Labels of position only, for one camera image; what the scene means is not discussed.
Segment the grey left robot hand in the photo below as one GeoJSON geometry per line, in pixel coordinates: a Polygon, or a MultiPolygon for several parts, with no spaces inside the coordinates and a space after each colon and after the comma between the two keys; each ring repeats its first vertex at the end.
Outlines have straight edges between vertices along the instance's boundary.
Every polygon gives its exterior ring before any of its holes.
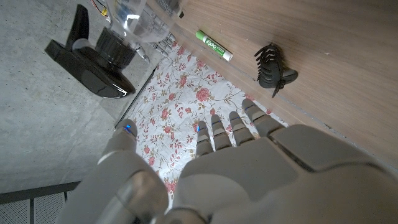
{"type": "Polygon", "coordinates": [[[57,223],[396,223],[397,172],[306,125],[284,127],[251,100],[233,138],[217,115],[199,122],[193,160],[174,197],[136,153],[137,128],[123,120],[57,223]]]}

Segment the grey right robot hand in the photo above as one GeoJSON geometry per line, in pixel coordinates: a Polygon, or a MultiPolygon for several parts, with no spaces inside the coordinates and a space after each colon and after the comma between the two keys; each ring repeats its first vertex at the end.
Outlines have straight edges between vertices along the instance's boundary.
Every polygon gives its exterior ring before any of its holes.
{"type": "MultiPolygon", "coordinates": [[[[172,50],[172,45],[175,43],[175,36],[169,32],[165,39],[160,40],[158,42],[149,42],[147,43],[150,47],[158,51],[164,57],[169,56],[169,52],[172,50]]],[[[147,56],[146,51],[141,46],[139,42],[136,42],[135,46],[136,53],[148,64],[150,64],[150,58],[147,56]]]]}

